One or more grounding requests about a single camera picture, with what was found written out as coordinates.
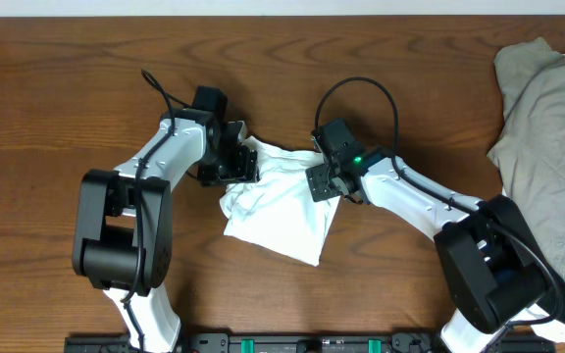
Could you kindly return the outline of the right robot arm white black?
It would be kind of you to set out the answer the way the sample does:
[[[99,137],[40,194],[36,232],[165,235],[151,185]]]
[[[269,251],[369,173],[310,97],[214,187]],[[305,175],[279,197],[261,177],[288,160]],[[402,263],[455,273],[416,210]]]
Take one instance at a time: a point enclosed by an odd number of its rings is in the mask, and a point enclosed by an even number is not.
[[[342,196],[386,209],[433,241],[456,306],[439,335],[448,351],[498,351],[513,328],[562,310],[561,286],[509,198],[457,193],[381,150],[332,150],[306,179],[314,201]]]

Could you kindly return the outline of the white Puma t-shirt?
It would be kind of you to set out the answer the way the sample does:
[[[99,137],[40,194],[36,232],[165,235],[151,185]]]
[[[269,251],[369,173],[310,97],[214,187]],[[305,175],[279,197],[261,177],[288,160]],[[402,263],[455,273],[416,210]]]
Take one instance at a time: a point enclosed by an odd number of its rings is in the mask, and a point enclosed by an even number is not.
[[[226,188],[220,207],[228,219],[224,235],[262,246],[317,267],[339,203],[315,202],[305,171],[324,162],[314,151],[288,151],[251,136],[259,180]]]

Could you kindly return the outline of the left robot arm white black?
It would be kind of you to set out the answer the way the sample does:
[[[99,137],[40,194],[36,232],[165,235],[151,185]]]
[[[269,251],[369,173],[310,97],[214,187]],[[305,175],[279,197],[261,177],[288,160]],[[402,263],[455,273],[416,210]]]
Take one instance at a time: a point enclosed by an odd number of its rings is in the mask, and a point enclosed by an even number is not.
[[[179,315],[166,291],[172,259],[172,192],[192,166],[203,186],[254,182],[257,153],[243,121],[186,108],[166,113],[157,132],[111,171],[89,170],[77,207],[73,268],[113,301],[121,336],[69,337],[67,352],[177,352]]]

